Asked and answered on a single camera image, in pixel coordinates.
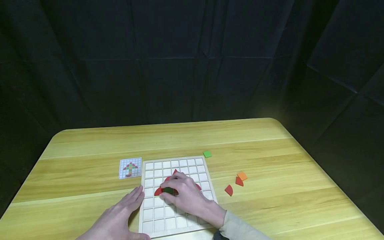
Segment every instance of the wooden grid board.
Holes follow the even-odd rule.
[[[185,173],[201,186],[204,196],[217,202],[204,156],[179,157],[143,162],[141,184],[145,198],[140,207],[139,232],[151,238],[212,228],[204,220],[183,212],[160,196],[154,196],[174,170]]]

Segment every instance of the orange square block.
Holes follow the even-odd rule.
[[[246,176],[246,174],[244,172],[238,173],[237,176],[241,179],[241,181],[248,179],[248,177]]]

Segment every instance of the wrist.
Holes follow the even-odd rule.
[[[224,224],[226,211],[220,207],[215,201],[205,201],[201,208],[198,217],[210,223],[217,229],[220,229]]]

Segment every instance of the hand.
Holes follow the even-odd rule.
[[[128,229],[128,218],[140,207],[143,199],[143,187],[139,186],[105,210],[93,226],[77,240],[150,240],[148,235],[133,233]]]
[[[212,226],[221,228],[224,224],[225,210],[216,202],[206,199],[206,197],[196,187],[192,178],[187,177],[182,172],[175,172],[169,181],[163,182],[161,188],[170,187],[178,191],[178,195],[173,196],[163,192],[160,196],[181,210],[198,216]]]

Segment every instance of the right hand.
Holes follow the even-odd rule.
[[[176,207],[204,219],[216,228],[223,226],[226,211],[216,202],[206,199],[196,187],[193,179],[184,173],[175,172],[169,181],[163,182],[160,187],[170,187],[178,191],[179,194],[176,196],[166,192],[160,194],[162,198],[170,201]]]

